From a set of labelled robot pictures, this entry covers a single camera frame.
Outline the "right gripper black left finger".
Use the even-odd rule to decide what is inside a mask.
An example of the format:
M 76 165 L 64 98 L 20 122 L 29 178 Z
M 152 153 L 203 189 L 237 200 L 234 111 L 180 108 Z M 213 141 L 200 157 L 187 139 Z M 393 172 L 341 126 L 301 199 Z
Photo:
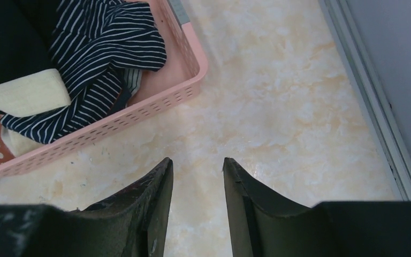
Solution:
M 0 256 L 163 256 L 173 162 L 84 210 L 0 205 Z

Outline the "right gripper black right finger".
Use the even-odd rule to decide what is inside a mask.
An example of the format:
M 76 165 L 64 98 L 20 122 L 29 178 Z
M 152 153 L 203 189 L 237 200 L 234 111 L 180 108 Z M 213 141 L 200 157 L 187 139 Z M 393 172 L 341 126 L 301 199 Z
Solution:
M 306 207 L 223 164 L 234 256 L 411 256 L 411 201 L 326 201 Z

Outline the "grey striped underwear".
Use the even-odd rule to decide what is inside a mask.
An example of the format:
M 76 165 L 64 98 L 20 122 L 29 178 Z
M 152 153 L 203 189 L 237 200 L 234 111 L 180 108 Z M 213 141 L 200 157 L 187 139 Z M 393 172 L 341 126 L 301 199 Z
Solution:
M 130 99 L 134 96 L 141 87 L 143 71 L 139 69 L 124 70 L 124 96 Z

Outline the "navy white striped underwear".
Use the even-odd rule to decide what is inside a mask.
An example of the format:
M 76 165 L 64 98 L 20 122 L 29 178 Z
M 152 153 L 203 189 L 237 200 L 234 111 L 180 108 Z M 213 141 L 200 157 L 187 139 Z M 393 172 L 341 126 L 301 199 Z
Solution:
M 165 42 L 148 2 L 25 2 L 47 15 L 48 54 L 71 104 L 29 117 L 4 115 L 4 128 L 49 144 L 109 115 L 129 69 L 160 70 Z

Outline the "navy underwear beige waistband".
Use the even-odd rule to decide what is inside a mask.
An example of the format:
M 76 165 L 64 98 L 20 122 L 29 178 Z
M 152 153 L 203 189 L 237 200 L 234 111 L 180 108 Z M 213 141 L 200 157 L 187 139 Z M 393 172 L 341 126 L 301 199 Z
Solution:
M 44 146 L 44 144 L 8 130 L 5 127 L 1 128 L 1 140 L 14 157 L 19 157 Z

